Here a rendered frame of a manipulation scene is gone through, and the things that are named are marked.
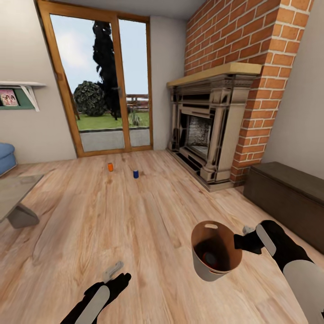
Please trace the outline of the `trash can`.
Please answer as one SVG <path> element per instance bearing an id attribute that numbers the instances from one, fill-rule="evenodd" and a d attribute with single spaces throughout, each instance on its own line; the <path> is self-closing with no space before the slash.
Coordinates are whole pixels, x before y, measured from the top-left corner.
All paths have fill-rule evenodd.
<path id="1" fill-rule="evenodd" d="M 218 228 L 207 228 L 206 224 Z M 191 233 L 193 264 L 197 275 L 207 282 L 213 282 L 235 270 L 241 263 L 243 250 L 234 247 L 234 232 L 224 224 L 206 220 L 198 223 Z M 205 253 L 213 253 L 217 267 L 212 269 L 202 262 Z"/>

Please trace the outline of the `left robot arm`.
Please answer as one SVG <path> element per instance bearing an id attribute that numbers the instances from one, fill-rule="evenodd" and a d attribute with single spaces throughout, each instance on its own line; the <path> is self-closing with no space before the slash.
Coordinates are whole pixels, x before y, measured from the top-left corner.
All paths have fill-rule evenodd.
<path id="1" fill-rule="evenodd" d="M 128 286 L 131 274 L 112 276 L 124 266 L 117 261 L 102 273 L 103 282 L 98 282 L 85 291 L 85 296 L 60 324 L 96 324 L 100 312 Z"/>

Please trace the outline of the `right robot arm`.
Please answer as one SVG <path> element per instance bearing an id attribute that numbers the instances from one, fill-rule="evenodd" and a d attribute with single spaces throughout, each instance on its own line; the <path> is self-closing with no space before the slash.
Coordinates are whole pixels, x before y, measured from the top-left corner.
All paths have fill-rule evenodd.
<path id="1" fill-rule="evenodd" d="M 324 272 L 273 221 L 261 221 L 256 229 L 244 226 L 234 235 L 234 247 L 257 255 L 265 247 L 290 285 L 309 324 L 324 324 Z"/>

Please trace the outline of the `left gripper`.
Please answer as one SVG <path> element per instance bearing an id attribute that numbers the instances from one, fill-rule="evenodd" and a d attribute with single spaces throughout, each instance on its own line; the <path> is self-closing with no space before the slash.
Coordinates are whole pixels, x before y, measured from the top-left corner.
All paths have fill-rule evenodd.
<path id="1" fill-rule="evenodd" d="M 124 273 L 122 273 L 114 280 L 107 282 L 108 284 L 112 284 L 115 290 L 112 301 L 114 301 L 119 296 L 119 294 L 128 286 L 130 279 L 131 274 L 127 273 L 124 275 Z"/>

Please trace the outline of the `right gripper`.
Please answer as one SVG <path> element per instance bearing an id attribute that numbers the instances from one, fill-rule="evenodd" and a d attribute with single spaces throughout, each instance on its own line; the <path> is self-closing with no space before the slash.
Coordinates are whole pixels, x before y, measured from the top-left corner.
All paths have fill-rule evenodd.
<path id="1" fill-rule="evenodd" d="M 255 253 L 257 255 L 262 254 L 261 248 L 256 247 L 253 245 L 253 243 L 250 240 L 250 234 L 247 234 L 245 236 L 241 236 L 238 234 L 234 235 L 234 247 L 238 249 L 243 249 L 252 253 Z"/>

